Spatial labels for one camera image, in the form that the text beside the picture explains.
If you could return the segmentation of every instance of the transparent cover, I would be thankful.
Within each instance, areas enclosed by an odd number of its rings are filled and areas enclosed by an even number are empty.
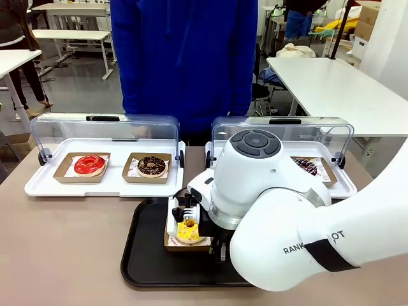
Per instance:
[[[336,117],[219,117],[212,124],[212,160],[214,147],[250,128],[269,131],[283,142],[317,142],[338,164],[354,134],[352,125]]]
[[[139,142],[166,140],[174,143],[179,156],[179,129],[176,118],[155,115],[96,113],[44,113],[31,121],[31,131],[44,161],[68,139]]]

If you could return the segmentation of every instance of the white bench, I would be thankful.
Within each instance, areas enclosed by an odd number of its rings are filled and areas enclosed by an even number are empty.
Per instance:
[[[55,44],[57,45],[58,55],[60,60],[63,60],[61,50],[59,49],[59,45],[57,40],[96,40],[100,41],[103,60],[105,62],[105,69],[106,73],[102,77],[103,80],[106,80],[110,74],[112,73],[113,69],[108,67],[108,60],[106,59],[106,52],[105,47],[103,46],[103,42],[109,39],[112,43],[112,36],[109,31],[80,31],[80,30],[33,30],[33,34],[35,38],[38,40],[54,40]],[[115,49],[113,48],[112,43],[112,53],[113,53],[113,63],[116,63],[116,54]]]

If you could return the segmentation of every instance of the shoe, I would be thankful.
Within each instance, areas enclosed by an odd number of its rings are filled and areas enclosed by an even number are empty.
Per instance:
[[[48,100],[47,95],[45,95],[45,100],[44,101],[39,101],[38,103],[44,105],[45,107],[51,107],[51,106],[54,105],[53,102],[50,102]]]
[[[26,112],[26,114],[27,114],[27,116],[29,118],[34,118],[34,117],[37,117],[37,116],[41,115],[41,113],[34,112],[34,111],[30,110],[30,109],[26,110],[25,112]]]

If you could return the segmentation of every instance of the white box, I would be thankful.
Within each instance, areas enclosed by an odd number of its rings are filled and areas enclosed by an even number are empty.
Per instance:
[[[368,41],[356,36],[356,40],[353,43],[353,56],[358,59],[363,59],[364,53],[367,49]]]

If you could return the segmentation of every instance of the white tray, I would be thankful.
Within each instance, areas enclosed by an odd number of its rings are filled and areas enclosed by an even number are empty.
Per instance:
[[[221,154],[227,140],[216,141],[214,145],[214,157]],[[316,156],[323,157],[329,164],[336,176],[337,183],[329,187],[329,193],[332,199],[346,199],[357,193],[357,188],[344,170],[332,162],[332,155],[328,149],[319,142],[305,142],[305,141],[282,141],[282,144],[290,156]],[[211,142],[205,145],[205,152],[211,152]],[[215,168],[217,161],[213,161],[211,168]]]
[[[184,142],[178,145],[179,150],[186,151]],[[98,184],[62,184],[53,178],[61,161],[70,152],[110,152],[109,165],[102,182]],[[173,162],[167,182],[165,184],[125,182],[122,178],[122,171],[132,152],[170,153]],[[175,156],[174,140],[113,142],[112,139],[103,138],[70,138],[60,143],[52,159],[37,170],[25,185],[24,190],[29,196],[173,196],[182,188],[184,174],[184,169],[177,165]]]

